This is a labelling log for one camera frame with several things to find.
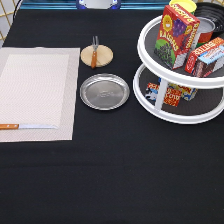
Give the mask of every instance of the table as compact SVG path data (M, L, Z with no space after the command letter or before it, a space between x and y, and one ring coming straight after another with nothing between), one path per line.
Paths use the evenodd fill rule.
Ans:
M132 82L142 28L162 11L20 10L4 47L81 47L98 35L106 67L80 62L78 89L98 73L123 78L120 108L76 100L73 141L0 144L1 223L203 223L224 221L224 113L179 125L148 113Z

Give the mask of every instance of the orange box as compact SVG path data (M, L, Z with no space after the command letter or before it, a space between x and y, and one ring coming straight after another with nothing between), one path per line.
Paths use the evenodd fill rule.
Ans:
M193 74L198 57L223 43L224 40L220 37L217 37L214 40L209 41L207 44L204 44L201 47L198 47L195 50L191 51L190 56L187 60L185 71Z
M146 99L151 99L150 98L150 94L148 93L148 91L150 89L153 89L153 90L159 90L159 85L156 85L154 83L149 83L147 85L147 89L146 89ZM166 91L166 95L164 97L164 103L165 104L169 104L171 106L175 106L177 107L177 105L179 104L180 102L180 98L181 98L181 91L180 90L176 90L176 89L171 89L171 88L167 88L167 91ZM153 99L152 100L156 100L156 97L155 97L155 92L153 92Z

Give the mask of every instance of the cereal box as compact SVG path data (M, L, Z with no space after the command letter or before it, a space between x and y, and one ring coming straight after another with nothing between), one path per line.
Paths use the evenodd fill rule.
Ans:
M198 89L185 87L185 86L179 86L177 84L169 83L168 86L172 89L180 90L181 91L181 97L187 101L192 100Z
M146 89L145 98L148 100L156 100L158 94L159 85L149 83ZM181 91L167 88L166 95L164 97L164 103L177 107L181 97Z
M200 20L178 4L167 5L155 45L155 54L171 69L183 66Z
M198 57L195 63L193 75L201 78L207 77L212 72L223 67L224 64L224 46L218 46Z
M204 44L201 47L198 47L195 50L191 51L189 58L187 60L185 71L193 74L194 76L203 77L204 75L201 72L199 72L199 70L202 70L202 67L205 65L203 65L203 63L200 63L200 61L198 63L196 63L198 58L200 56L203 56L203 54L205 54L206 52L209 52L209 51L213 50L214 48L219 47L222 44L224 44L224 40L222 38L217 37L214 40L211 40L210 42L208 42L207 44ZM213 67L213 64L211 62L209 68L207 68L207 69L213 70L212 67Z

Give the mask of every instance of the rack shelf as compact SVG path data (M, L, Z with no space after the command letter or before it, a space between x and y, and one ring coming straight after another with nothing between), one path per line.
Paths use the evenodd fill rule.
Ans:
M133 88L140 104L153 115L180 124L196 124L208 121L224 109L224 77L223 69L217 70L207 78L192 77L182 68L174 71L154 54L155 42L162 16L150 21L142 30L138 40L138 54L143 64L137 70ZM148 82L158 83L160 88L156 102L145 99L144 94ZM185 101L181 98L178 107L163 104L168 82L200 89L195 98Z

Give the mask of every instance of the silver plate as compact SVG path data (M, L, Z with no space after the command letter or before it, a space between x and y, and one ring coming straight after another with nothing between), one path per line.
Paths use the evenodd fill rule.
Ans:
M83 102L98 110L111 110L121 106L128 99L129 93L127 83L111 74L94 75L80 88Z

